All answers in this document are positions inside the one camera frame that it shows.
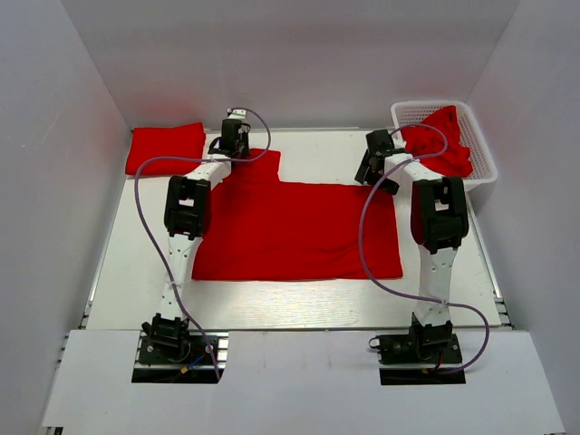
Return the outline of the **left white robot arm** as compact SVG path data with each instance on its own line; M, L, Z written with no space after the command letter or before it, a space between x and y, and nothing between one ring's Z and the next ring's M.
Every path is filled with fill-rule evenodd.
M169 171L170 179L163 223L168 233L168 249L161 254L167 280L159 307L163 319L179 319L191 324L182 301L183 287L191 280L193 264L211 220L213 188L232 173L236 163L249 160L247 110L235 108L222 121L221 132L209 145L208 154L200 158L162 157L162 162L187 163L194 169Z

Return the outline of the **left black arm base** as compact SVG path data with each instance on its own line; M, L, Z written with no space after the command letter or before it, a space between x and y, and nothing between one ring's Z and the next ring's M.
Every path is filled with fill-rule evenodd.
M131 381L159 384L216 384L227 364L228 335L202 333L187 319L156 314L141 325Z

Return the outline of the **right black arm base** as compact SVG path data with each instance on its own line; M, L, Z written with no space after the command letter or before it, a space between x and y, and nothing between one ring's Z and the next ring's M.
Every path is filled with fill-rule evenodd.
M368 344L378 353L382 386L460 385L466 382L459 339L450 322L440 326L415 322L407 333L376 335Z

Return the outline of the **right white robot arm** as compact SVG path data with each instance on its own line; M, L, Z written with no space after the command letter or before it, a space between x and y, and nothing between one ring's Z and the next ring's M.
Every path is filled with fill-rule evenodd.
M420 253L420 280L416 295L392 290L393 295L414 300L412 327L418 330L409 339L411 354L427 362L439 354L442 341L437 333L451 335L450 282L452 266L463 238L469 232L463 180L445 177L422 162L442 156L449 140L441 130L420 123L410 130L424 128L440 135L442 143L434 151L413 156L396 147L393 133L374 130L366 135L367 150L355 180L372 188L359 223L358 247L365 273L370 272L363 253L363 227L373 196L382 190L391 196L403 191L410 196L411 235Z

